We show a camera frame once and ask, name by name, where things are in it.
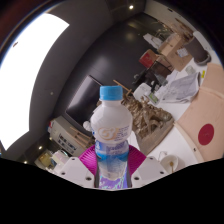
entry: plastic bottle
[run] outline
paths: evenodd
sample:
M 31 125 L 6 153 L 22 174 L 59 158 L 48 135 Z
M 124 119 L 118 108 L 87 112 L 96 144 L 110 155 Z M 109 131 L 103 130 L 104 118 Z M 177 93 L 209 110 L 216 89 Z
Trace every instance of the plastic bottle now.
M 122 99 L 121 86 L 101 86 L 102 104 L 90 119 L 100 173 L 113 181 L 125 173 L 129 153 L 127 138 L 133 122 L 132 114 L 121 104 Z

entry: desk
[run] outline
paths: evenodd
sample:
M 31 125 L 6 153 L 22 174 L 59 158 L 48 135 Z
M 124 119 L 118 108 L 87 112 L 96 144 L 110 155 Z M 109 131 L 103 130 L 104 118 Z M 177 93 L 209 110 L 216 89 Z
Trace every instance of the desk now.
M 211 55 L 211 63 L 215 64 L 221 64 L 218 56 L 216 55 L 215 51 L 210 50 L 208 51 Z M 192 59 L 186 66 L 185 68 L 177 73 L 177 76 L 175 80 L 183 78 L 187 76 L 187 72 L 185 71 L 186 67 L 191 65 L 196 72 L 201 72 L 204 70 L 205 71 L 205 76 L 206 76 L 206 71 L 207 71 L 207 65 L 206 66 L 198 66 L 195 62 L 194 59 Z M 204 79 L 200 80 L 199 85 L 203 83 Z M 184 104 L 179 104 L 179 103 L 159 103 L 156 107 L 162 108 L 169 113 L 172 114 L 174 120 L 178 120 L 182 114 L 187 110 L 187 108 L 190 106 L 189 103 L 184 103 Z M 134 132 L 132 132 L 131 136 L 128 138 L 129 144 L 133 145 L 137 149 L 139 149 L 136 137 Z M 167 154 L 174 154 L 178 156 L 179 158 L 179 164 L 177 167 L 177 171 L 181 170 L 187 166 L 197 164 L 198 161 L 196 160 L 192 149 L 189 147 L 188 143 L 184 139 L 184 137 L 180 134 L 180 132 L 177 130 L 176 127 L 173 127 L 172 130 L 168 133 L 168 135 L 163 139 L 163 141 L 155 148 L 152 150 L 151 153 L 148 154 L 147 157 L 153 156 L 156 159 L 158 159 L 159 154 L 161 151 L 167 152 Z

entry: ceiling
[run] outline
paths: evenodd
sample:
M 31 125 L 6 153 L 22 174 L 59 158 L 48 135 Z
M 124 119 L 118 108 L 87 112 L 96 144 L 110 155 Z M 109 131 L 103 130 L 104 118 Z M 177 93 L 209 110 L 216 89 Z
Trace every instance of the ceiling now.
M 136 4 L 134 10 L 127 10 L 129 4 Z M 56 40 L 39 70 L 30 105 L 30 131 L 7 151 L 0 145 L 2 158 L 21 160 L 26 151 L 36 147 L 40 139 L 45 139 L 47 146 L 47 126 L 74 67 L 101 34 L 114 24 L 144 11 L 144 6 L 144 0 L 68 0 L 48 10 L 48 13 L 69 23 L 69 27 Z

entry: red circle sign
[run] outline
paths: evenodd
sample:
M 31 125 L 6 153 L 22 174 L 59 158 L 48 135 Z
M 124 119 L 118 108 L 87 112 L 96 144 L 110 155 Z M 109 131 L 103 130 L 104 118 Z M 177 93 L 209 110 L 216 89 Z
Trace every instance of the red circle sign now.
M 198 141 L 201 145 L 208 145 L 214 136 L 214 127 L 211 124 L 204 125 L 198 134 Z

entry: blue bottle cap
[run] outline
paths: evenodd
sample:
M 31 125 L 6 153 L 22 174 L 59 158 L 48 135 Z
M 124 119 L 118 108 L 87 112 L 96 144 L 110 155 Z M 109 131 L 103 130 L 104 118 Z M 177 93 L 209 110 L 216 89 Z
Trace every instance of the blue bottle cap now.
M 100 100 L 122 100 L 123 89 L 121 86 L 100 86 Z

